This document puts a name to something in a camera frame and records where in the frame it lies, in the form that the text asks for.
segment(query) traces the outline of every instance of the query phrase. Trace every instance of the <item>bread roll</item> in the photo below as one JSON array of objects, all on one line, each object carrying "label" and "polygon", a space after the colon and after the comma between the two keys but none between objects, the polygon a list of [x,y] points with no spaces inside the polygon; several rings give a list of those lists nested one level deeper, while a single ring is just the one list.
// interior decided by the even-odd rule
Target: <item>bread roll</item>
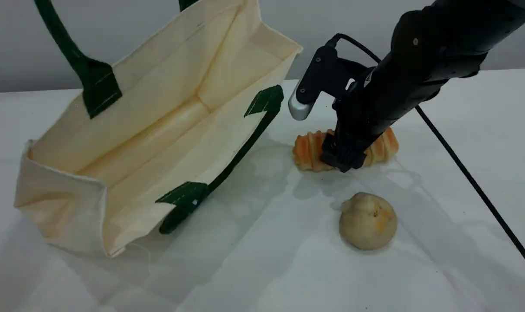
[{"label": "bread roll", "polygon": [[[333,134],[333,130],[328,130],[327,133]],[[320,160],[322,155],[322,143],[326,137],[325,132],[317,131],[316,133],[309,132],[306,136],[298,136],[293,147],[293,159],[300,170],[320,172],[323,170],[332,170],[332,166],[328,166]],[[399,142],[388,127],[379,138],[376,139],[372,145],[365,150],[366,158],[363,166],[372,166],[376,163],[387,162],[399,150]]]},{"label": "bread roll", "polygon": [[358,249],[384,247],[396,231],[397,215],[387,200],[368,193],[357,193],[343,203],[339,234]]}]

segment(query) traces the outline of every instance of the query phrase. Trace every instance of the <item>green strap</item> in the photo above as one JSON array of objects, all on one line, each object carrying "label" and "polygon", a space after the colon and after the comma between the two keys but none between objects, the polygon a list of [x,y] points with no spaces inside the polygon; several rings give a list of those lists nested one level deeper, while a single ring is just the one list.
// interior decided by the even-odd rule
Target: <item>green strap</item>
[{"label": "green strap", "polygon": [[191,5],[193,5],[198,0],[179,0],[179,10],[183,11],[186,8],[189,8]]},{"label": "green strap", "polygon": [[176,207],[165,217],[162,225],[160,225],[159,232],[161,234],[169,234],[174,231],[189,215],[191,215],[224,180],[226,180],[239,164],[241,159],[245,157],[247,152],[253,147],[261,134],[266,130],[268,125],[274,120],[276,115],[280,112],[280,106],[284,100],[284,91],[282,87],[276,85],[274,87],[260,91],[254,97],[251,105],[245,113],[245,117],[251,114],[266,112],[253,134],[243,144],[239,152],[232,159],[230,164],[220,173],[216,179],[209,185],[198,182],[185,182],[183,185],[167,193],[157,203],[169,203]]},{"label": "green strap", "polygon": [[83,102],[92,119],[117,101],[122,93],[112,66],[86,57],[72,40],[50,0],[35,0],[50,35],[58,44],[83,85]]}]

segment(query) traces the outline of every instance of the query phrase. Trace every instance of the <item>green bag handle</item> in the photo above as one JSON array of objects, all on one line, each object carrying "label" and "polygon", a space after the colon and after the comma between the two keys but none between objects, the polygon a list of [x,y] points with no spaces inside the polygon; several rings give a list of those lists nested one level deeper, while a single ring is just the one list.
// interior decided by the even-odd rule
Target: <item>green bag handle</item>
[{"label": "green bag handle", "polygon": [[[179,0],[179,9],[185,10],[197,0]],[[84,55],[62,24],[50,0],[35,0],[43,22],[60,51],[83,85],[83,102],[89,118],[94,118],[114,104],[122,92],[112,66]]]}]

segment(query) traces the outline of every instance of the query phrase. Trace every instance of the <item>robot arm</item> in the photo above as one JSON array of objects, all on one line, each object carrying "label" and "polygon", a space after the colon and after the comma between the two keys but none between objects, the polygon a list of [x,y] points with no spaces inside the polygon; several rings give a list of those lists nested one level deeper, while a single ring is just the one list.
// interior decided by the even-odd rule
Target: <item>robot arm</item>
[{"label": "robot arm", "polygon": [[[322,161],[342,172],[359,168],[364,150],[397,119],[438,94],[454,77],[476,75],[488,51],[525,23],[525,0],[436,0],[406,12],[397,23],[391,51],[377,67],[338,58],[337,34],[320,47],[292,98],[290,112],[303,120],[320,92],[336,98],[334,136]],[[354,79],[346,90],[350,79]]]}]

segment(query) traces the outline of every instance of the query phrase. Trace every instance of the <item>cream fabric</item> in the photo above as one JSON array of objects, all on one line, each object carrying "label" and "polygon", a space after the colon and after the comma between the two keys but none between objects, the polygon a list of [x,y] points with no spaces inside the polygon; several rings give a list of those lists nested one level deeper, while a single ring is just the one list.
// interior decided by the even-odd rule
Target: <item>cream fabric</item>
[{"label": "cream fabric", "polygon": [[45,239],[114,257],[174,208],[184,182],[209,184],[265,112],[301,47],[263,24],[256,0],[201,0],[114,65],[123,96],[90,119],[79,95],[21,157],[15,206]]}]

